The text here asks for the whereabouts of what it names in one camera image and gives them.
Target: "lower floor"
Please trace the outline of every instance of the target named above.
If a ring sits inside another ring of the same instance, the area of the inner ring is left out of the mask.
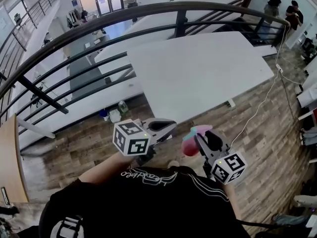
[[[276,75],[275,56],[265,60]],[[296,51],[285,48],[278,63],[285,77],[304,81],[305,65]],[[146,165],[165,168],[171,160],[177,160],[205,176],[201,156],[182,154],[182,138],[193,126],[211,124],[233,140],[256,112],[272,84],[273,78],[234,98],[235,108],[223,104],[179,124],[173,138],[159,145],[157,154]],[[145,96],[127,101],[127,105],[129,112],[122,120],[153,117]],[[299,113],[294,84],[279,75],[267,101],[235,140],[233,148],[242,153],[249,165],[235,183],[243,220],[269,223],[274,214],[287,212],[292,197],[299,193],[304,177],[313,168],[308,164],[309,149],[300,143]],[[52,193],[117,152],[112,133],[113,124],[95,115],[57,133],[55,139],[46,138],[24,149],[22,165],[31,202],[17,205],[21,213],[10,220],[13,228],[37,225]],[[246,230],[252,236],[259,232],[256,227],[246,227]]]

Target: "standing person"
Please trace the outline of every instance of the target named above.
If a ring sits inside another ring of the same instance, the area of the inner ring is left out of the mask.
[[[232,185],[221,186],[189,167],[128,169],[132,161],[116,153],[52,195],[41,215],[40,237],[210,230],[213,237],[250,237],[237,221],[241,214]]]
[[[309,130],[302,129],[299,138],[302,145],[317,144],[317,127],[312,127]]]
[[[299,10],[298,3],[295,0],[292,0],[292,6],[288,6],[286,16],[286,20],[291,24],[290,30],[288,31],[288,36],[291,36],[294,31],[297,30],[297,26],[302,26],[304,22],[304,16]]]
[[[267,4],[264,7],[264,13],[266,15],[272,16],[272,17],[279,17],[279,5],[282,3],[281,0],[270,0],[267,2]],[[270,32],[270,26],[272,24],[273,20],[266,18],[262,24],[262,27],[259,29],[259,32],[261,33],[269,33]],[[259,37],[261,39],[266,39],[268,37],[268,34],[259,34]]]

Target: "white desk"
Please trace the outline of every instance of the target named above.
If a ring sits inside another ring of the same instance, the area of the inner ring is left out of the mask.
[[[156,118],[195,117],[274,76],[239,32],[198,34],[128,50]]]

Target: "gray carpet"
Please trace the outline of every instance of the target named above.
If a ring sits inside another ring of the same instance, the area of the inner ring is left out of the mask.
[[[79,52],[82,52],[84,51],[84,46],[85,46],[85,43],[90,43],[90,45],[94,45],[93,43],[93,35],[92,34],[89,34],[87,36],[84,36],[72,43],[69,44],[69,49],[70,49],[70,56],[74,56],[76,54],[78,54]],[[90,61],[92,64],[95,63],[95,56],[97,55],[97,52],[91,54],[91,56],[89,57]],[[88,66],[90,66],[90,64],[88,63],[87,59],[85,57],[75,61],[75,62],[72,62],[70,65],[69,65],[69,71],[70,71],[70,75],[74,75],[76,73],[78,73],[79,71],[81,70],[84,70],[85,68],[87,68]],[[101,72],[98,68],[95,68],[89,72],[86,72],[85,74],[83,75],[80,75],[79,77],[76,77],[74,79],[72,79],[70,81],[70,89],[74,89],[75,87],[77,87],[78,85],[81,85],[83,84],[84,82],[87,82],[97,76],[100,76],[101,75]],[[104,86],[106,83],[105,83],[105,80],[104,79],[101,79],[93,84],[90,84],[76,92],[73,93],[73,97],[72,99],[74,98],[78,98],[90,91],[93,91],[95,90],[96,88],[99,88],[101,86]]]

